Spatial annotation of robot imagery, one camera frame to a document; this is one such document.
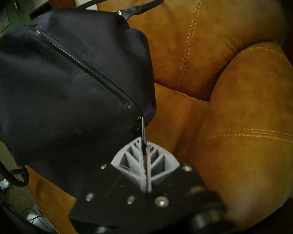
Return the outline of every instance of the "black metal bracket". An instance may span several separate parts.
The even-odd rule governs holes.
[[[88,183],[69,215],[80,234],[234,230],[223,218],[226,207],[220,197],[206,189],[190,164],[180,165],[148,194],[110,164],[94,169]]]

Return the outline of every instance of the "black handbag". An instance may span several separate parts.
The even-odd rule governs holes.
[[[90,168],[89,149],[115,154],[136,137],[141,117],[148,124],[155,115],[148,40],[126,20],[164,0],[114,13],[86,10],[103,1],[46,12],[0,38],[0,134],[21,166],[9,172],[0,162],[0,173],[16,186],[28,184],[27,164],[61,185],[72,168]],[[64,166],[62,178],[54,178],[52,164]],[[60,187],[75,195],[66,183]]]

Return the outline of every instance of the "chair armrest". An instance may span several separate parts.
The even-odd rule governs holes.
[[[254,44],[227,65],[189,161],[241,229],[293,196],[293,68],[276,43]]]

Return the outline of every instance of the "bag handle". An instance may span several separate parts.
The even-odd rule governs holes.
[[[11,170],[10,172],[4,167],[0,161],[0,174],[11,184],[18,187],[25,187],[29,182],[29,173],[24,166]],[[23,177],[23,182],[14,177],[14,175],[20,174]]]
[[[80,6],[78,6],[78,9],[86,9],[90,6],[93,6],[95,4],[101,3],[101,2],[105,2],[107,0],[92,0],[89,2],[86,2]],[[160,4],[162,4],[164,2],[164,0],[154,0],[139,6],[133,6],[133,7],[129,7],[126,9],[122,9],[120,11],[116,11],[116,13],[118,13],[120,16],[122,16],[123,18],[125,18],[126,20],[128,18],[130,18],[133,15],[139,15],[142,14],[150,9],[153,9],[157,6],[159,6]]]

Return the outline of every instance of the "stitching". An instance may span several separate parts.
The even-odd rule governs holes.
[[[277,140],[281,140],[281,141],[286,141],[286,142],[290,142],[293,143],[293,141],[287,140],[287,139],[280,139],[280,138],[273,138],[273,137],[267,137],[267,136],[254,136],[254,135],[246,135],[246,134],[223,134],[223,135],[217,135],[217,136],[212,136],[212,137],[208,137],[208,138],[203,138],[198,142],[201,142],[205,139],[209,139],[209,138],[214,138],[214,137],[223,137],[223,136],[246,136],[246,137],[260,137],[260,138],[270,138],[270,139],[277,139]]]
[[[119,11],[119,6],[121,4],[121,0],[117,0],[117,6],[116,6],[116,10]]]
[[[264,131],[264,132],[273,132],[273,133],[279,133],[279,134],[284,134],[284,135],[287,135],[287,136],[291,136],[293,137],[293,135],[291,134],[288,134],[288,133],[283,133],[283,132],[276,132],[276,131],[269,131],[269,130],[261,130],[261,129],[247,129],[247,128],[240,128],[240,129],[223,129],[223,130],[217,130],[217,131],[213,131],[211,133],[214,133],[214,132],[219,132],[219,131],[233,131],[233,130],[250,130],[250,131]]]
[[[193,25],[193,20],[195,18],[195,12],[197,11],[197,2],[198,0],[196,0],[195,2],[195,7],[194,7],[194,13],[193,13],[193,17],[192,17],[192,22],[191,22],[191,26],[190,26],[190,31],[189,31],[189,35],[188,35],[188,39],[187,39],[187,44],[186,44],[186,49],[185,49],[185,52],[183,54],[183,59],[182,59],[182,62],[181,62],[181,69],[180,69],[180,75],[179,75],[179,79],[178,79],[178,90],[179,90],[179,82],[180,82],[180,79],[181,79],[181,75],[182,75],[182,72],[183,72],[183,65],[184,65],[184,59],[186,57],[186,52],[187,52],[187,47],[188,47],[188,42],[189,42],[189,38],[190,38],[190,35],[191,35],[191,31],[192,31],[192,25]]]
[[[262,50],[268,50],[268,51],[271,51],[271,52],[275,52],[275,53],[279,54],[280,56],[282,56],[283,58],[287,59],[285,56],[283,56],[282,54],[278,53],[277,51],[274,51],[274,50],[271,50],[271,49],[268,49],[268,48],[260,48],[260,47],[259,48],[246,49],[246,50],[243,50],[243,51],[239,52],[238,54],[240,54],[242,52],[245,52],[245,51],[254,50],[254,49],[262,49]]]
[[[195,28],[196,28],[196,25],[197,25],[197,18],[198,18],[198,15],[199,15],[199,13],[200,13],[201,2],[202,2],[202,0],[200,0],[199,10],[197,11],[197,16],[196,16],[196,20],[195,20],[195,25],[194,25],[194,28],[193,28],[193,33],[192,33],[192,35],[191,35],[191,42],[190,42],[189,50],[188,50],[188,53],[187,53],[187,58],[186,58],[186,62],[185,62],[185,67],[183,68],[183,74],[182,74],[181,84],[180,84],[179,90],[181,89],[182,81],[183,81],[183,78],[184,78],[184,72],[186,71],[187,62],[188,62],[188,57],[189,57],[189,54],[190,54],[190,49],[191,49],[192,41],[193,41],[193,38],[194,38],[194,32],[195,32]]]

